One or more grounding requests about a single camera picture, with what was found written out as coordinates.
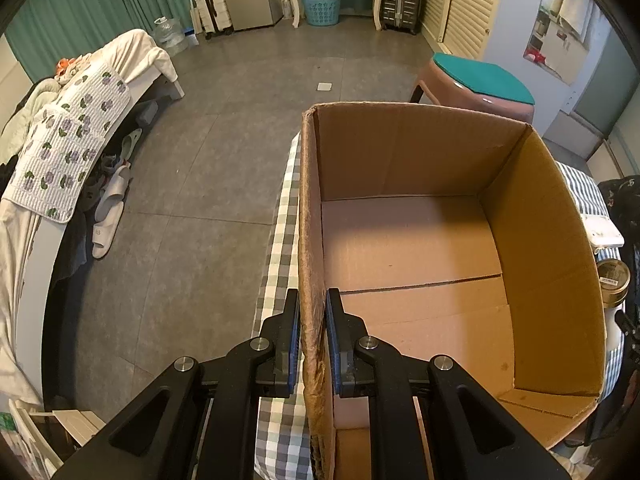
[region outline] white bedsheet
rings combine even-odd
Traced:
[[[151,66],[171,82],[178,79],[169,55],[156,46],[144,30],[135,29],[121,34],[94,52],[91,59],[106,61],[127,83]],[[40,218],[8,200],[0,200],[0,395],[30,404],[41,404],[42,400],[16,364],[14,332],[22,293],[22,274]]]
[[[93,60],[96,57],[113,66],[125,83],[130,83],[142,75],[150,66],[155,66],[170,82],[178,79],[169,55],[156,46],[150,35],[139,28],[121,34],[100,50],[96,50],[91,58]]]

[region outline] teal seat cushion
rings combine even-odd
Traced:
[[[433,62],[450,78],[476,94],[529,105],[536,103],[527,87],[500,66],[441,52],[433,55]]]

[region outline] shoe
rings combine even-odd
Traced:
[[[106,181],[107,178],[101,173],[89,175],[80,192],[80,199],[78,200],[80,211],[89,211],[89,209],[96,205],[98,200],[100,200],[100,188],[104,186]]]
[[[133,149],[136,147],[136,143],[140,140],[141,135],[142,128],[137,128],[122,139],[122,150],[120,151],[121,160],[129,160],[131,158]]]
[[[104,220],[94,224],[94,234],[92,236],[94,248],[91,251],[94,258],[101,258],[109,252],[123,210],[124,202],[115,203],[107,212]]]
[[[120,166],[109,179],[109,183],[104,188],[104,193],[95,208],[95,221],[102,222],[109,211],[118,202],[122,202],[124,195],[129,187],[129,179],[131,177],[131,165],[125,162]]]
[[[100,158],[100,170],[106,175],[112,175],[125,163],[119,155],[103,155]]]

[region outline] jar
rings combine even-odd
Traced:
[[[614,316],[622,308],[622,302],[626,298],[631,273],[624,262],[615,258],[601,260],[596,263],[596,267],[607,328],[607,351],[612,351],[620,345],[622,332],[616,325]]]

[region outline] gray tile floor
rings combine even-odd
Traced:
[[[186,95],[136,148],[110,252],[68,284],[60,393],[109,420],[176,357],[218,357],[246,339],[302,112],[405,101],[430,57],[421,36],[360,18],[280,22],[175,57]]]

